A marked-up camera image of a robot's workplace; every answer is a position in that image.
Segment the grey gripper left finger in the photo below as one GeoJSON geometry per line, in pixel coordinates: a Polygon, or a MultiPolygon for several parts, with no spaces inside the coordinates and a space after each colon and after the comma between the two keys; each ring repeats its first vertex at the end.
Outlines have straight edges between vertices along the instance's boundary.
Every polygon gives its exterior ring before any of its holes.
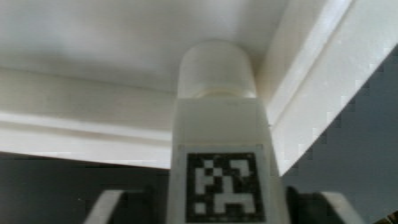
{"type": "Polygon", "coordinates": [[[133,203],[148,197],[144,190],[105,190],[84,224],[133,224],[133,203]]]}

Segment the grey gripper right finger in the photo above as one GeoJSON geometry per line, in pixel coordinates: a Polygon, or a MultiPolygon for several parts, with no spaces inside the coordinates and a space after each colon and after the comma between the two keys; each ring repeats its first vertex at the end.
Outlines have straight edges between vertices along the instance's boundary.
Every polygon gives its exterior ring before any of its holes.
{"type": "Polygon", "coordinates": [[[292,224],[366,224],[345,195],[338,192],[300,193],[286,188],[292,224]]]}

